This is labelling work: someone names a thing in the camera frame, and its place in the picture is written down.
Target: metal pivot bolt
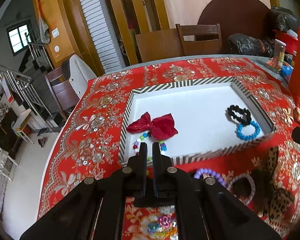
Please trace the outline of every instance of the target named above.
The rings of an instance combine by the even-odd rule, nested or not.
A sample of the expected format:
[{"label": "metal pivot bolt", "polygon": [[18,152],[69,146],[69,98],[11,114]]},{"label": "metal pivot bolt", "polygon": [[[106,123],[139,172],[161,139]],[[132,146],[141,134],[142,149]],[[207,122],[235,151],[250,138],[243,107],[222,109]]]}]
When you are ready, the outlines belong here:
[{"label": "metal pivot bolt", "polygon": [[206,178],[206,183],[208,185],[213,185],[213,184],[215,184],[215,182],[216,182],[216,180],[213,177]]},{"label": "metal pivot bolt", "polygon": [[169,172],[169,173],[176,173],[177,170],[178,169],[176,167],[169,167],[169,168],[167,168],[167,172]]},{"label": "metal pivot bolt", "polygon": [[122,172],[123,172],[123,173],[130,173],[130,172],[132,172],[132,168],[131,168],[131,167],[124,167],[124,168],[122,169]]},{"label": "metal pivot bolt", "polygon": [[83,182],[87,185],[90,185],[94,182],[94,178],[93,177],[87,177],[83,180]]}]

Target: red tablecloth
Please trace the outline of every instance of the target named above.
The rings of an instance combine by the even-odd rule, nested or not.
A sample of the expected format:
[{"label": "red tablecloth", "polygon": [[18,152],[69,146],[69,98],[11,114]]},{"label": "red tablecloth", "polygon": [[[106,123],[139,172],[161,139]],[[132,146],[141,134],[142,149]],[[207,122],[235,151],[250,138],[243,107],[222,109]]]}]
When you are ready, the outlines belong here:
[{"label": "red tablecloth", "polygon": [[[155,84],[217,76],[235,76],[257,98],[277,127],[270,141],[242,152],[180,166],[185,171],[208,167],[228,182],[234,176],[262,166],[268,148],[279,146],[274,180],[295,196],[282,221],[269,221],[281,236],[300,220],[300,145],[292,141],[294,102],[277,80],[245,58],[203,58],[163,63],[109,74],[89,81],[89,87],[71,114],[48,161],[38,218],[84,178],[108,177],[120,168],[118,147],[122,115],[131,89]],[[157,210],[126,204],[125,240],[150,240],[144,222]]]}]

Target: black beaded bracelet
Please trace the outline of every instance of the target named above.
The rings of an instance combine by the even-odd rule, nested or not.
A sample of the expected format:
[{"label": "black beaded bracelet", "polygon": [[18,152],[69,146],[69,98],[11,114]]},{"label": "black beaded bracelet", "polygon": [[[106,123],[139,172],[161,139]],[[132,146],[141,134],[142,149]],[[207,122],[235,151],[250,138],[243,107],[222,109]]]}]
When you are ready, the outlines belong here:
[{"label": "black beaded bracelet", "polygon": [[[229,116],[232,116],[233,119],[236,119],[240,124],[242,124],[243,126],[247,126],[247,125],[250,125],[251,123],[251,113],[248,109],[241,109],[239,108],[239,106],[230,106],[229,108],[227,108],[228,110],[228,114]],[[238,117],[235,115],[234,112],[237,112],[241,115],[245,115],[246,116],[246,120],[244,120],[243,118],[241,117]]]}]

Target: red ribbon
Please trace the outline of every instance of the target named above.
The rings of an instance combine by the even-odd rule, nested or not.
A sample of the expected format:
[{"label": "red ribbon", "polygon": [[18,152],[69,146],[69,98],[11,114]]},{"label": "red ribbon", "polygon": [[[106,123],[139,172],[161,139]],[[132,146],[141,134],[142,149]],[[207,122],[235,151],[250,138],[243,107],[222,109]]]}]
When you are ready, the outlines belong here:
[{"label": "red ribbon", "polygon": [[174,128],[174,120],[171,114],[154,118],[151,121],[149,113],[146,112],[140,119],[131,123],[127,127],[127,131],[129,133],[138,133],[148,130],[150,130],[151,135],[158,141],[166,140],[178,133],[178,131]]}]

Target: beaded bracelet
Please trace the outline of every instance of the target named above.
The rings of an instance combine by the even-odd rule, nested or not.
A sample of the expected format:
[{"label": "beaded bracelet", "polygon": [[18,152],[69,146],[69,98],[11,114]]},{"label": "beaded bracelet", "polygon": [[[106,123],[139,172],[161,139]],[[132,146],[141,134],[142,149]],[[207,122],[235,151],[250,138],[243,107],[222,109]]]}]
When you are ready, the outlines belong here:
[{"label": "beaded bracelet", "polygon": [[232,185],[239,179],[242,179],[242,178],[246,178],[249,183],[250,183],[250,186],[251,186],[251,194],[249,196],[249,198],[247,200],[244,200],[243,201],[243,204],[245,204],[246,206],[249,205],[249,203],[251,202],[251,200],[253,199],[254,197],[254,194],[256,193],[256,185],[254,184],[254,181],[253,181],[253,178],[247,174],[247,173],[243,173],[243,174],[240,174],[239,176],[237,177],[234,177],[230,183],[228,184],[227,186],[227,190],[231,190],[232,189]]},{"label": "beaded bracelet", "polygon": [[[145,133],[143,133],[134,143],[133,143],[133,146],[132,146],[132,148],[133,148],[133,151],[134,151],[134,153],[136,154],[136,155],[138,155],[139,154],[139,149],[138,149],[138,146],[139,146],[139,143],[141,142],[141,141],[143,141],[145,138],[147,138],[147,137],[151,137],[151,132],[145,132]],[[166,151],[167,151],[167,145],[165,144],[165,142],[164,141],[159,141],[159,144],[160,144],[160,152],[161,152],[161,154],[165,154],[166,153]]]},{"label": "beaded bracelet", "polygon": [[[251,123],[251,113],[248,109],[245,109],[245,108],[241,109],[241,108],[239,108],[239,106],[232,105],[229,108],[227,108],[227,111],[228,111],[229,116],[232,116],[233,119],[236,119],[243,126],[247,126]],[[237,112],[241,115],[245,114],[246,115],[246,120],[244,120],[241,117],[236,116],[234,112]]]},{"label": "beaded bracelet", "polygon": [[215,171],[213,171],[212,169],[207,169],[207,168],[201,168],[198,169],[196,171],[196,173],[194,174],[194,178],[195,179],[199,179],[200,176],[206,176],[206,177],[213,177],[215,178],[222,186],[226,185],[226,182],[223,180],[223,178],[221,177],[220,173],[216,173]]},{"label": "beaded bracelet", "polygon": [[258,136],[258,134],[260,133],[260,126],[258,125],[257,122],[255,121],[251,121],[250,123],[254,128],[255,128],[255,132],[251,135],[243,135],[242,134],[242,128],[243,128],[243,125],[242,124],[239,124],[237,126],[237,130],[235,131],[235,133],[237,134],[237,136],[241,139],[241,140],[244,140],[244,141],[249,141],[249,140],[252,140],[254,139],[255,137]]}]

